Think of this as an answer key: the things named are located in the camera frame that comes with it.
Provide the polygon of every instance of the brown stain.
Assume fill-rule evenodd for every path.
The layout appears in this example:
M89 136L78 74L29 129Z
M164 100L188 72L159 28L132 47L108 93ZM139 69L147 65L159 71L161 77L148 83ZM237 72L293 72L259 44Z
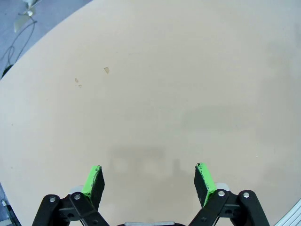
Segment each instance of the brown stain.
M108 67L105 67L104 70L105 70L105 72L107 72L107 74L110 73L110 70Z

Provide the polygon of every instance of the gray floor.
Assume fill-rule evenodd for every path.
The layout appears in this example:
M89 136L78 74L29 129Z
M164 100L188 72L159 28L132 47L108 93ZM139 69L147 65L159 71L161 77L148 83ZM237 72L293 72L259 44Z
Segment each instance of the gray floor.
M43 0L37 4L35 7L36 14L33 16L33 19L38 22L21 56L57 24L90 1L91 0ZM3 56L5 51L12 44L14 38L18 35L18 33L14 32L14 22L19 17L18 13L22 13L25 10L25 3L22 0L0 0L0 57ZM26 43L31 31L32 27L29 27L16 40L12 63L15 62L18 53ZM6 54L0 61L1 75L6 67L7 61ZM6 197L0 184L0 200L2 199L6 199ZM0 221L7 218L8 215L5 209L0 205Z

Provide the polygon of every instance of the beige tabletop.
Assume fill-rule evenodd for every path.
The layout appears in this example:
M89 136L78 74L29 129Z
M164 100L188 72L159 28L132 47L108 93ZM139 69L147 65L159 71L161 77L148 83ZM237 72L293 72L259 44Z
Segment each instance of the beige tabletop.
M94 164L110 225L188 224L200 161L276 223L301 197L301 33L277 2L94 0L49 32L0 81L0 181L22 225Z

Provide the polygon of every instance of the green tape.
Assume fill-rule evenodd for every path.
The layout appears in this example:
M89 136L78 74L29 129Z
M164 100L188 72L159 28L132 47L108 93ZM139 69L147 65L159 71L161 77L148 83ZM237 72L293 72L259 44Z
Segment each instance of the green tape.
M89 197L89 199L91 199L92 188L95 183L97 174L101 170L101 168L102 168L101 166L92 166L92 168L90 170L90 174L86 180L86 183L85 183L83 189L81 190L81 192L85 196Z
M197 169L202 175L202 178L207 188L207 195L204 202L204 206L205 206L210 196L216 191L216 186L205 163L197 164Z

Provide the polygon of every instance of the silver screw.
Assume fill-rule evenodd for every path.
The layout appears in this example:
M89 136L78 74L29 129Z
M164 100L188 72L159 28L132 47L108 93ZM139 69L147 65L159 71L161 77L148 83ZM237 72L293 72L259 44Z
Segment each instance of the silver screw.
M219 192L218 192L218 195L219 195L219 196L224 196L224 195L225 195L225 192L219 191Z
M49 201L50 201L50 202L54 202L54 201L55 201L55 197L52 196L52 197L49 199Z
M75 200L80 199L80 195L79 195L79 194L76 194L76 195L74 196L74 199L75 199Z
M245 198L249 198L250 197L250 194L248 192L245 192L244 195L243 195Z

